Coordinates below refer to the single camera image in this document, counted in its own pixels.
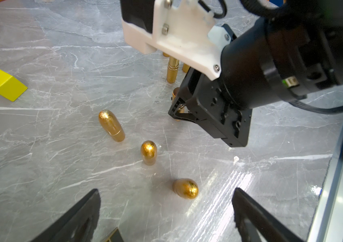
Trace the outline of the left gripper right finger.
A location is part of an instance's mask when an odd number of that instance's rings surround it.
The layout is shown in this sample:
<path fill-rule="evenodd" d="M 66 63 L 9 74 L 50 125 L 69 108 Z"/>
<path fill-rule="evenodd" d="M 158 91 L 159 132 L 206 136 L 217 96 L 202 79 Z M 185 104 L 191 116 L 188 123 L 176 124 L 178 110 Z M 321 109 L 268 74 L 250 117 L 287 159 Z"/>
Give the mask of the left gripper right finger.
<path fill-rule="evenodd" d="M 260 242 L 262 235 L 268 242 L 301 242 L 241 188 L 236 188 L 232 198 L 234 221 L 243 242 Z"/>

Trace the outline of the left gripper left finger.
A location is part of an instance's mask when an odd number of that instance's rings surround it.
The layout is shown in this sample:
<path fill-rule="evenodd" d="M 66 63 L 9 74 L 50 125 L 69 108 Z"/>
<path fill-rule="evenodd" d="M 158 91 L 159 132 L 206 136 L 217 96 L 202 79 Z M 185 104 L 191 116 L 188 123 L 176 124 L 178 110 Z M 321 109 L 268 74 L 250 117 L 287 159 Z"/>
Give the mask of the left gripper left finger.
<path fill-rule="evenodd" d="M 32 242 L 90 242 L 97 228 L 101 198 L 92 189 Z"/>

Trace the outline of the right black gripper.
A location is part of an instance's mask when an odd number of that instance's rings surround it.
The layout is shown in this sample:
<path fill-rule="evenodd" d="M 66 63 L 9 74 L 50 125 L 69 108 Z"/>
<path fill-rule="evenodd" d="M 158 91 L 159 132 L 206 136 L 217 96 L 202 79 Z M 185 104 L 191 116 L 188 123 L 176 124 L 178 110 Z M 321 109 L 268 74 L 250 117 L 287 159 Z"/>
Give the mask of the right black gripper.
<path fill-rule="evenodd" d="M 238 109 L 227 100 L 226 93 L 218 80 L 211 81 L 203 73 L 190 68 L 168 114 L 176 120 L 199 125 L 213 138 L 222 139 L 230 147 L 246 147 L 252 109 Z M 178 103 L 185 105 L 185 113 L 177 113 Z"/>

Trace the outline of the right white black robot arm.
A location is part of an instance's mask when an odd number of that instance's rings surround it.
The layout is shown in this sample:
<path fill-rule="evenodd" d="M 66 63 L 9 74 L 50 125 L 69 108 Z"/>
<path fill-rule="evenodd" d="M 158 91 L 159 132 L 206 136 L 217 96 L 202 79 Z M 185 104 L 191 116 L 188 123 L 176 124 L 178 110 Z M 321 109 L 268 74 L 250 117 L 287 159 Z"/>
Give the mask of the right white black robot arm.
<path fill-rule="evenodd" d="M 245 147 L 254 108 L 285 101 L 313 113 L 343 113 L 343 106 L 303 102 L 310 93 L 343 85 L 343 1 L 287 1 L 275 9 L 259 1 L 242 5 L 258 20 L 232 35 L 217 79 L 188 71 L 169 115 L 230 147 Z"/>

